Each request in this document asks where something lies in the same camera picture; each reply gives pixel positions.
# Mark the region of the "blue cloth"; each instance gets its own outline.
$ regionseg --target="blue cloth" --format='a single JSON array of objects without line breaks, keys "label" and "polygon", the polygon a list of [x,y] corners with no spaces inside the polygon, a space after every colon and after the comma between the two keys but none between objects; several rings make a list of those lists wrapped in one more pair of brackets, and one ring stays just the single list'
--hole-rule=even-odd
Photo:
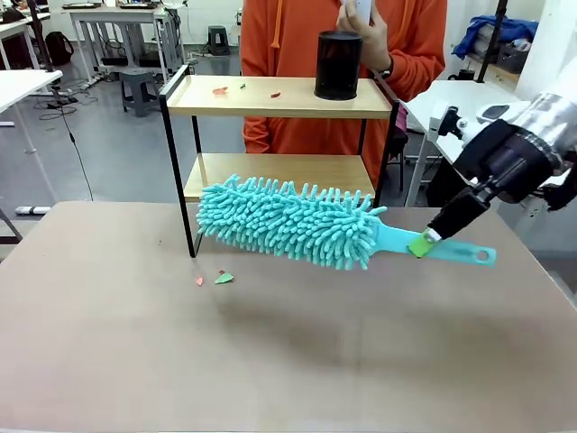
[{"label": "blue cloth", "polygon": [[[497,17],[495,15],[475,16],[471,20],[471,25],[469,25],[465,37],[461,43],[454,48],[453,54],[461,60],[464,59],[472,50],[479,30],[485,24],[494,26],[496,23]],[[509,20],[505,17],[501,27],[501,42],[512,42],[515,39],[528,39],[532,42],[535,38],[538,25],[539,23],[537,21]]]}]

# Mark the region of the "black cylindrical container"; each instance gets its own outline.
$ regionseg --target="black cylindrical container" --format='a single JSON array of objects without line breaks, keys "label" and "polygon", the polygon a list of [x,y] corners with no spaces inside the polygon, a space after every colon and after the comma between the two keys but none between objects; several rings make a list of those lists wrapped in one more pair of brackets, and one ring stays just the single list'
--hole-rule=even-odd
[{"label": "black cylindrical container", "polygon": [[357,96],[362,37],[351,32],[318,35],[315,95],[347,100]]}]

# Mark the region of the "bottom shelf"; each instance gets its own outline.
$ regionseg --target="bottom shelf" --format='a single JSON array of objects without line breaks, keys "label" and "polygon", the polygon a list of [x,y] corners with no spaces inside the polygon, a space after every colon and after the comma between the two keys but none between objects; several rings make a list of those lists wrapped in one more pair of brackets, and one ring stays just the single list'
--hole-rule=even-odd
[{"label": "bottom shelf", "polygon": [[342,192],[359,190],[363,196],[375,191],[360,156],[348,155],[277,155],[255,153],[202,153],[192,168],[184,195],[197,203],[202,188],[223,183],[233,174],[243,180],[251,177],[294,181],[300,192],[305,183],[319,190],[339,188]]}]

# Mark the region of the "orange hoodie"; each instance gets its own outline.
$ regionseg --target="orange hoodie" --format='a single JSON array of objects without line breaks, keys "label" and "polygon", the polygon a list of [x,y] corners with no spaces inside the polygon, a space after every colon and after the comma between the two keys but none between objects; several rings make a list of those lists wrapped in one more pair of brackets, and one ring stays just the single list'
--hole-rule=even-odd
[{"label": "orange hoodie", "polygon": [[[408,101],[443,71],[446,0],[375,0],[389,26],[395,61],[387,80]],[[318,34],[334,30],[340,0],[244,0],[243,75],[314,77]],[[361,68],[361,77],[369,71]],[[363,159],[376,184],[388,122],[369,121]],[[357,152],[360,120],[247,117],[243,136],[251,153],[345,154]]]}]

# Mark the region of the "wristwatch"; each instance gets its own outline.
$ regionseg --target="wristwatch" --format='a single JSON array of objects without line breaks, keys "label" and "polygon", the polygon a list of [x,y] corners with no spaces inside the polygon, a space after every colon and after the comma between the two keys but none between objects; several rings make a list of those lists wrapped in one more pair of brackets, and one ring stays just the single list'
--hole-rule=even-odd
[{"label": "wristwatch", "polygon": [[393,60],[393,56],[390,56],[390,65],[385,70],[380,70],[377,72],[377,75],[382,79],[387,79],[391,75],[393,75],[393,69],[395,68],[395,61]]}]

